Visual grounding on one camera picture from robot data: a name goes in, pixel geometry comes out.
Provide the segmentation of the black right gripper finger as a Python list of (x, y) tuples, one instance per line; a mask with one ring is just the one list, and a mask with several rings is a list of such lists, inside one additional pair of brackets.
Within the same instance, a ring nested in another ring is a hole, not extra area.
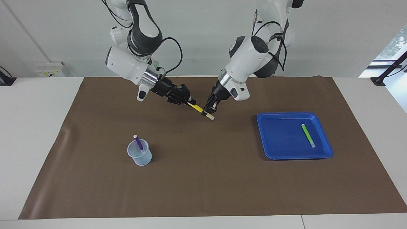
[(188, 88), (184, 84), (181, 84), (180, 86), (177, 87), (177, 97), (178, 97), (180, 103), (196, 104), (196, 100), (192, 98), (191, 92), (188, 90)]
[(176, 105), (181, 105), (181, 104), (188, 104), (188, 99), (185, 99), (184, 97), (178, 97), (175, 95), (169, 95), (167, 97), (167, 102), (168, 103), (173, 103)]

